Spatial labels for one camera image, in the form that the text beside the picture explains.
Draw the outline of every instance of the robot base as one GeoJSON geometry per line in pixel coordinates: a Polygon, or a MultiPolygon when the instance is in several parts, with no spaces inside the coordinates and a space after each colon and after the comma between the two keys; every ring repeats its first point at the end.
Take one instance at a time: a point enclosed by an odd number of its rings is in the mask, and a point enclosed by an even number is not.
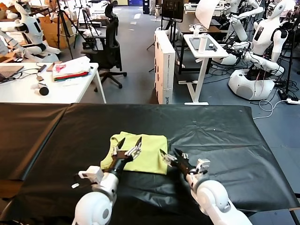
{"type": "Polygon", "coordinates": [[[245,75],[248,69],[235,70],[229,79],[228,86],[236,94],[248,100],[263,100],[268,98],[275,83],[272,80],[250,81],[245,75]]]}

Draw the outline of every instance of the white box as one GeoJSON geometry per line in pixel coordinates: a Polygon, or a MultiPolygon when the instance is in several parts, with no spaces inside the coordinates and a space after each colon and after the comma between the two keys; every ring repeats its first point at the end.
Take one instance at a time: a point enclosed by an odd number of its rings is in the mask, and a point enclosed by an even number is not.
{"type": "Polygon", "coordinates": [[[171,104],[175,50],[165,31],[155,31],[155,89],[160,104],[171,104]]]}

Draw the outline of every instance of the desk leg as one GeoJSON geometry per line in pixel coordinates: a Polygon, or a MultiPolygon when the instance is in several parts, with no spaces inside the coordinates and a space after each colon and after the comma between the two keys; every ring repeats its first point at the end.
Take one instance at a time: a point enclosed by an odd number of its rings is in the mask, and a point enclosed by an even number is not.
{"type": "Polygon", "coordinates": [[[185,45],[185,40],[182,35],[182,42],[181,42],[181,50],[180,50],[180,59],[179,59],[179,69],[178,69],[178,74],[181,74],[182,70],[182,62],[183,62],[183,53],[184,53],[184,45],[185,45]]]}
{"type": "Polygon", "coordinates": [[[212,61],[212,58],[209,58],[209,59],[208,59],[208,64],[207,64],[207,67],[206,67],[205,74],[208,74],[208,73],[209,73],[209,71],[210,71],[210,65],[211,65],[211,61],[212,61]]]}
{"type": "Polygon", "coordinates": [[[101,95],[102,95],[102,98],[103,98],[103,102],[104,102],[104,104],[106,104],[106,98],[105,98],[105,95],[104,95],[104,91],[103,91],[103,87],[102,87],[102,83],[101,83],[101,79],[100,79],[98,70],[96,71],[96,74],[94,76],[94,82],[97,86],[97,89],[101,90],[101,95]]]}
{"type": "Polygon", "coordinates": [[[209,58],[204,58],[202,60],[202,65],[201,65],[201,69],[200,69],[200,73],[199,73],[197,82],[181,82],[181,83],[179,83],[179,84],[187,85],[188,91],[189,91],[192,101],[193,101],[191,103],[186,102],[185,105],[208,105],[207,102],[199,102],[199,97],[200,97],[208,61],[209,61],[209,58]],[[196,90],[194,90],[194,88],[193,88],[193,84],[195,84],[195,83],[197,84],[196,90]]]}

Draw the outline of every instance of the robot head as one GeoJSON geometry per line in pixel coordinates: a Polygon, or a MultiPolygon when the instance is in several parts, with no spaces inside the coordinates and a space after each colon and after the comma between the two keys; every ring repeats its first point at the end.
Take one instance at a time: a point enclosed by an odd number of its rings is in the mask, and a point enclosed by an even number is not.
{"type": "Polygon", "coordinates": [[[286,5],[286,0],[273,0],[268,6],[267,19],[280,16],[280,14],[285,9],[285,5],[286,5]]]}
{"type": "Polygon", "coordinates": [[[23,8],[21,1],[15,2],[15,8],[21,15],[28,15],[28,12],[23,8]]]}

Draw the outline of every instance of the humanoid robot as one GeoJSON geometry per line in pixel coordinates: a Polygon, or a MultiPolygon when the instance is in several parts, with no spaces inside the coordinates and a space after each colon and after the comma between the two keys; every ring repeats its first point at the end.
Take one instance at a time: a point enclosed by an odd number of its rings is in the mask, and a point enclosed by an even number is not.
{"type": "MultiPolygon", "coordinates": [[[[248,35],[241,21],[264,11],[256,0],[229,0],[229,3],[230,7],[225,9],[220,17],[220,23],[223,24],[220,29],[226,28],[229,24],[227,35],[224,38],[227,45],[237,40],[246,41],[248,35]],[[252,10],[245,11],[248,7],[251,7],[252,10]]],[[[230,53],[226,58],[214,58],[213,60],[223,65],[235,65],[238,59],[238,55],[230,53]]]]}
{"type": "Polygon", "coordinates": [[[15,20],[14,27],[0,29],[0,35],[4,37],[7,44],[15,49],[15,53],[21,54],[21,57],[26,57],[35,62],[58,61],[56,54],[59,54],[60,50],[43,43],[43,32],[39,19],[30,17],[22,7],[21,2],[16,1],[15,8],[21,14],[21,19],[15,20]],[[6,32],[15,31],[24,34],[31,44],[20,46],[17,41],[6,34],[6,32]]]}
{"type": "Polygon", "coordinates": [[[230,89],[238,96],[249,100],[266,99],[274,82],[267,77],[282,75],[284,68],[277,64],[288,31],[281,28],[280,14],[285,8],[285,0],[274,0],[268,6],[267,19],[254,23],[255,34],[252,42],[234,43],[233,50],[242,50],[242,59],[250,61],[257,68],[256,79],[247,79],[248,69],[235,70],[229,80],[230,89]],[[265,51],[273,43],[270,59],[264,57],[265,51]]]}

